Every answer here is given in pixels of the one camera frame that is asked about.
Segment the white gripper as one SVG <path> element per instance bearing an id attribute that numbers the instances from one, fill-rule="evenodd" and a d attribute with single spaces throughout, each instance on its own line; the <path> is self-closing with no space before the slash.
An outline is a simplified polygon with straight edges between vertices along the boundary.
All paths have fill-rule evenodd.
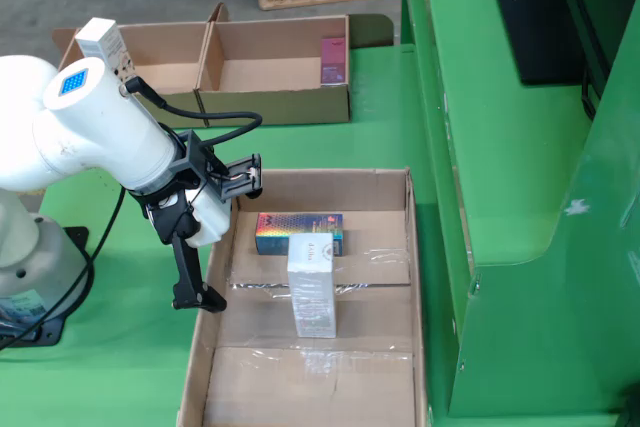
<path id="1" fill-rule="evenodd" d="M 172 205 L 149 207 L 148 217 L 160 241 L 173 249 L 179 274 L 173 308 L 223 312 L 227 302 L 203 280 L 196 248 L 219 242 L 228 231 L 231 202 L 222 202 L 213 188 L 186 190 Z"/>

